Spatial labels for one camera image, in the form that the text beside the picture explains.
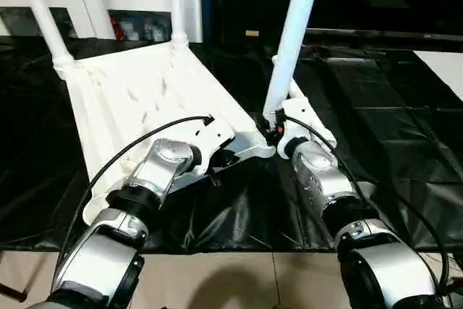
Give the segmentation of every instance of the black wrinkled plastic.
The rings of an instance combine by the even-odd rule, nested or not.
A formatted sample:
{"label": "black wrinkled plastic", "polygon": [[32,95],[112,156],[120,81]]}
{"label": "black wrinkled plastic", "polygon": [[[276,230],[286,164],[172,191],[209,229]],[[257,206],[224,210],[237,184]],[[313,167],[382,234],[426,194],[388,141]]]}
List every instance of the black wrinkled plastic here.
{"label": "black wrinkled plastic", "polygon": [[[81,59],[142,45],[87,39],[68,47]],[[190,47],[246,111],[261,112],[268,56]],[[0,248],[57,250],[88,183],[66,85],[35,38],[0,39],[0,72]],[[310,48],[295,78],[383,218],[421,250],[435,249],[396,192],[451,249],[463,246],[463,103],[451,90],[406,51]],[[331,250],[289,163],[276,156],[170,195],[160,228],[146,252]]]}

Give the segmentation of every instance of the red object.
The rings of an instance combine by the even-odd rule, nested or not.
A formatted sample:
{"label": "red object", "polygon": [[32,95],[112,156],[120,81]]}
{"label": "red object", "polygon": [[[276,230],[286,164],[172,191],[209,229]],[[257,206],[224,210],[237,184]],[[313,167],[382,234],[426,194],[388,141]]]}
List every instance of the red object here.
{"label": "red object", "polygon": [[111,17],[111,24],[113,26],[114,36],[116,37],[116,39],[124,40],[125,39],[124,31],[122,30],[119,22],[117,22],[117,20],[114,17]]}

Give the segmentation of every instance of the floor tile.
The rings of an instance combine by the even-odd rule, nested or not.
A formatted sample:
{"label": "floor tile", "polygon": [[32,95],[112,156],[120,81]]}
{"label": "floor tile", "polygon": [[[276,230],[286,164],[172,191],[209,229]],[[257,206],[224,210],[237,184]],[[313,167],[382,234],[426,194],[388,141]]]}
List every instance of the floor tile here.
{"label": "floor tile", "polygon": [[132,309],[271,309],[270,253],[148,255]]}
{"label": "floor tile", "polygon": [[[434,274],[436,275],[437,280],[441,277],[442,272],[442,258],[441,254],[439,253],[421,253],[423,260],[430,266],[433,270]],[[451,279],[453,276],[463,276],[463,271],[458,267],[458,265],[450,258],[450,265],[449,265],[449,278]]]}
{"label": "floor tile", "polygon": [[274,258],[281,305],[284,307],[350,308],[335,254],[276,253]]}
{"label": "floor tile", "polygon": [[7,252],[0,263],[0,283],[18,291],[28,289],[27,300],[18,303],[0,295],[0,308],[24,309],[45,300],[51,287],[56,253]]}

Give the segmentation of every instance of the black plastic sheet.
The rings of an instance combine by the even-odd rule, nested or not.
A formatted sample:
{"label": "black plastic sheet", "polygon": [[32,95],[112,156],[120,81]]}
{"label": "black plastic sheet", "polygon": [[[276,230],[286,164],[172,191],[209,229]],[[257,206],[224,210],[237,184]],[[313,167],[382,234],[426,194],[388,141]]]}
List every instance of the black plastic sheet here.
{"label": "black plastic sheet", "polygon": [[[144,43],[71,41],[77,58]],[[251,115],[272,69],[257,48],[190,45]],[[40,39],[0,39],[0,248],[57,250],[88,178],[65,82]],[[428,231],[463,246],[463,103],[413,53],[315,46],[295,78],[338,139],[339,154],[388,223],[421,250]],[[149,253],[329,251],[331,244],[277,156],[252,158],[169,196]],[[85,228],[79,221],[76,239]]]}

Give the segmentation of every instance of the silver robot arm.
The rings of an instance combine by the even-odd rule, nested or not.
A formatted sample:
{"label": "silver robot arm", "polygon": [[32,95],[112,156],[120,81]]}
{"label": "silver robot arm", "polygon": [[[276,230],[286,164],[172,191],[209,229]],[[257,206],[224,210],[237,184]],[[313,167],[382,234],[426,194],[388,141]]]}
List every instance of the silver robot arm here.
{"label": "silver robot arm", "polygon": [[154,141],[148,155],[102,210],[64,260],[50,297],[33,309],[124,309],[144,260],[144,241],[156,229],[158,210],[175,177],[201,163],[195,146]]}
{"label": "silver robot arm", "polygon": [[334,156],[313,140],[297,142],[286,154],[334,239],[352,308],[443,308],[427,264],[359,199]]}

